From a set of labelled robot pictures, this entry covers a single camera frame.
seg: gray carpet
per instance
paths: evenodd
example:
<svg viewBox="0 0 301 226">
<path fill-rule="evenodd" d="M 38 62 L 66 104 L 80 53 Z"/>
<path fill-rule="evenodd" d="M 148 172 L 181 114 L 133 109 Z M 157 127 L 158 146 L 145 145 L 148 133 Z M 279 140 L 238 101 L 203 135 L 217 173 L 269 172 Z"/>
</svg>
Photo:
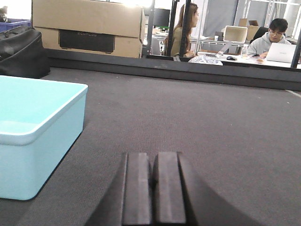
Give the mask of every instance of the gray carpet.
<svg viewBox="0 0 301 226">
<path fill-rule="evenodd" d="M 227 201 L 267 226 L 301 225 L 301 98 L 284 90 L 52 68 L 89 85 L 84 130 L 26 202 L 0 199 L 1 226 L 82 226 L 122 152 L 182 152 Z"/>
</svg>

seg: white laptop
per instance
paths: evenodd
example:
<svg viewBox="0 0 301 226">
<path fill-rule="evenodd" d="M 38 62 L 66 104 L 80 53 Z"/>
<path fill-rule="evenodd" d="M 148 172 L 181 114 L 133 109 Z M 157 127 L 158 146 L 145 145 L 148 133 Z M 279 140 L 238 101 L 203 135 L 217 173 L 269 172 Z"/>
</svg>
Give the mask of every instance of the white laptop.
<svg viewBox="0 0 301 226">
<path fill-rule="evenodd" d="M 231 41 L 228 41 L 226 45 L 224 45 L 220 51 L 218 51 L 217 53 L 207 53 L 207 52 L 198 52 L 198 56 L 201 55 L 205 55 L 206 57 L 212 57 L 212 58 L 220 58 L 221 55 L 224 54 L 224 52 L 226 52 L 230 46 L 232 45 Z"/>
<path fill-rule="evenodd" d="M 278 61 L 291 63 L 295 53 L 296 45 L 273 42 L 266 59 L 269 61 Z"/>
</svg>

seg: black metal frame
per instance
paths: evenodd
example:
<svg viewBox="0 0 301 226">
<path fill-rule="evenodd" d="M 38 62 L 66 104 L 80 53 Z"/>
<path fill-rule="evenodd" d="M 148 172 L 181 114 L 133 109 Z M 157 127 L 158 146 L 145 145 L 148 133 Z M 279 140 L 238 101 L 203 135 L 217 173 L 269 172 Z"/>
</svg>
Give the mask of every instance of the black metal frame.
<svg viewBox="0 0 301 226">
<path fill-rule="evenodd" d="M 143 7 L 144 15 L 149 17 L 148 28 L 147 28 L 147 44 L 142 47 L 142 56 L 147 56 L 151 51 L 151 36 L 152 28 L 154 22 L 154 12 L 155 12 L 155 0 L 152 0 L 151 6 L 149 8 Z"/>
<path fill-rule="evenodd" d="M 171 14 L 170 14 L 170 22 L 169 22 L 169 33 L 168 33 L 168 42 L 167 42 L 167 56 L 170 57 L 171 55 L 171 48 L 173 45 L 173 35 L 174 35 L 174 19 L 175 19 L 175 13 L 177 9 L 177 3 L 180 0 L 173 0 Z"/>
<path fill-rule="evenodd" d="M 181 46 L 180 46 L 180 53 L 179 56 L 183 57 L 185 54 L 185 42 L 186 42 L 186 33 L 187 33 L 187 27 L 188 27 L 188 14 L 189 14 L 189 8 L 190 8 L 190 2 L 191 0 L 186 0 L 185 4 L 185 12 L 184 12 L 184 18 L 183 18 L 183 27 L 182 27 L 182 38 L 181 38 Z"/>
<path fill-rule="evenodd" d="M 297 42 L 297 46 L 295 49 L 295 53 L 293 55 L 293 60 L 292 60 L 292 64 L 291 64 L 292 68 L 297 68 L 299 58 L 300 58 L 300 53 L 301 53 L 301 30 L 300 30 L 300 34 L 298 37 L 298 42 Z"/>
</svg>

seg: man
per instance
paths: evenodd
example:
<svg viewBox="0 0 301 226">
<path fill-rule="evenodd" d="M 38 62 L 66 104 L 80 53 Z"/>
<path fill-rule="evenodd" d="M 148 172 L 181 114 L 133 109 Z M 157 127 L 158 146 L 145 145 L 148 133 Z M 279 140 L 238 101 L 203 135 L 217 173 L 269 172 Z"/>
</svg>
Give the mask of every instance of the man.
<svg viewBox="0 0 301 226">
<path fill-rule="evenodd" d="M 258 54 L 260 57 L 265 58 L 272 45 L 272 42 L 291 44 L 289 41 L 285 40 L 284 36 L 287 26 L 288 24 L 285 19 L 274 19 L 269 25 L 269 31 L 266 32 L 261 38 L 255 39 L 250 44 L 248 54 Z"/>
</svg>

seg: computer mouse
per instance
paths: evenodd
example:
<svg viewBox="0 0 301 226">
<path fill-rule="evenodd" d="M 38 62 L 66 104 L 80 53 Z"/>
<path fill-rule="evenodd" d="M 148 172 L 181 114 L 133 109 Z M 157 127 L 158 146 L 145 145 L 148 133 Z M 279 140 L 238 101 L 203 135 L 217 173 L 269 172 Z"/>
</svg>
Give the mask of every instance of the computer mouse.
<svg viewBox="0 0 301 226">
<path fill-rule="evenodd" d="M 227 60 L 237 60 L 237 58 L 233 57 L 233 56 L 228 56 Z"/>
</svg>

